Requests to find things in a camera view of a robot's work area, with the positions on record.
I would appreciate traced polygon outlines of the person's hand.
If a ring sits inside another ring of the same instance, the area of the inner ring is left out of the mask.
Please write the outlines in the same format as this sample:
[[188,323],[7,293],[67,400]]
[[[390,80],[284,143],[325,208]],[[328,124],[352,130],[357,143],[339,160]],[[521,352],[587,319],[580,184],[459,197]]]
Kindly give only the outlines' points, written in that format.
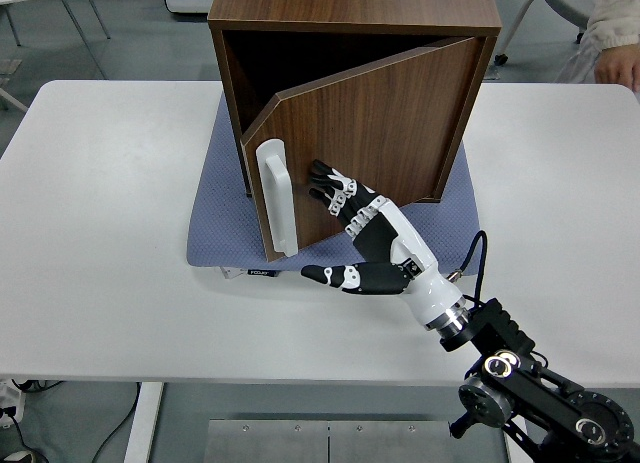
[[630,44],[605,49],[594,68],[595,82],[616,84],[639,92],[639,45]]

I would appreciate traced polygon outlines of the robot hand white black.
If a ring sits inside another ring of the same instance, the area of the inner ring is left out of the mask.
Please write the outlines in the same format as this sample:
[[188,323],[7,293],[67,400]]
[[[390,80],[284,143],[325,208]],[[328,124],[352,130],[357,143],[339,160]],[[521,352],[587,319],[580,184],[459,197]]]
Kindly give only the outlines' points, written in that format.
[[362,257],[358,263],[307,265],[301,275],[355,295],[397,295],[428,330],[462,317],[461,291],[439,271],[433,252],[399,207],[354,178],[314,160],[309,194],[336,217]]

